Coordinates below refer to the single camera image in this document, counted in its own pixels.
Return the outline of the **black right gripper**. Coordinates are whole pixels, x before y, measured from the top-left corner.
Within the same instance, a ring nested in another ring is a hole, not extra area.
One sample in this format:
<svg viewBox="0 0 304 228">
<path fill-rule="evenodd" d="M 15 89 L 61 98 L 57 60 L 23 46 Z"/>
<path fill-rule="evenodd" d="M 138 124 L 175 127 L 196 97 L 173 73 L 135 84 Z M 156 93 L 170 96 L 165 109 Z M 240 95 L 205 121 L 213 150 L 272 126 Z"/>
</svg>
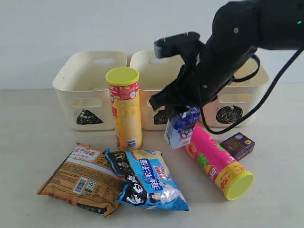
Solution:
<svg viewBox="0 0 304 228">
<path fill-rule="evenodd" d="M 235 78 L 234 74 L 255 55 L 257 47 L 238 42 L 216 42 L 211 36 L 202 44 L 196 62 L 188 59 L 176 81 L 149 99 L 154 111 L 162 106 L 204 106 L 229 83 L 247 81 L 258 72 Z"/>
</svg>

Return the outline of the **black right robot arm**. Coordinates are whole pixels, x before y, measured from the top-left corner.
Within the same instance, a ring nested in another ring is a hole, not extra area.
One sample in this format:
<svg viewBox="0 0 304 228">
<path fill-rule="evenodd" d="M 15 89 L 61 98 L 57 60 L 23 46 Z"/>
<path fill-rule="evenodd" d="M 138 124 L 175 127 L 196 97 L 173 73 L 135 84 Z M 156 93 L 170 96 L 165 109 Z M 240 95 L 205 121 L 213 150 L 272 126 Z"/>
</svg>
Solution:
<svg viewBox="0 0 304 228">
<path fill-rule="evenodd" d="M 304 46 L 304 3 L 301 0 L 230 1 L 215 14 L 206 43 L 197 32 L 161 38 L 157 58 L 179 55 L 177 78 L 149 102 L 163 106 L 201 106 L 211 102 L 257 49 L 299 50 Z"/>
</svg>

